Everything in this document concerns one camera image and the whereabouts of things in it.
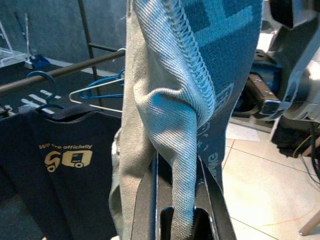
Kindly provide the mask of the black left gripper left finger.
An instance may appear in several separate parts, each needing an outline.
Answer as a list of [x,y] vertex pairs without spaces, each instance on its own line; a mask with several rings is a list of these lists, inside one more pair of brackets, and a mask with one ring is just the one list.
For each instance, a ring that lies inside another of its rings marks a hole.
[[155,153],[138,186],[132,240],[155,240],[157,238],[157,189],[158,154]]

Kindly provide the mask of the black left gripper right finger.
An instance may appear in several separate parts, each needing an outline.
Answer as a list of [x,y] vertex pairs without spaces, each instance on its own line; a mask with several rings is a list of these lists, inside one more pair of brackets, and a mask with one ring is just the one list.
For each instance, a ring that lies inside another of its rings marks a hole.
[[236,240],[237,237],[226,206],[223,191],[200,157],[198,157],[198,162],[210,203],[208,213],[213,227],[213,239]]

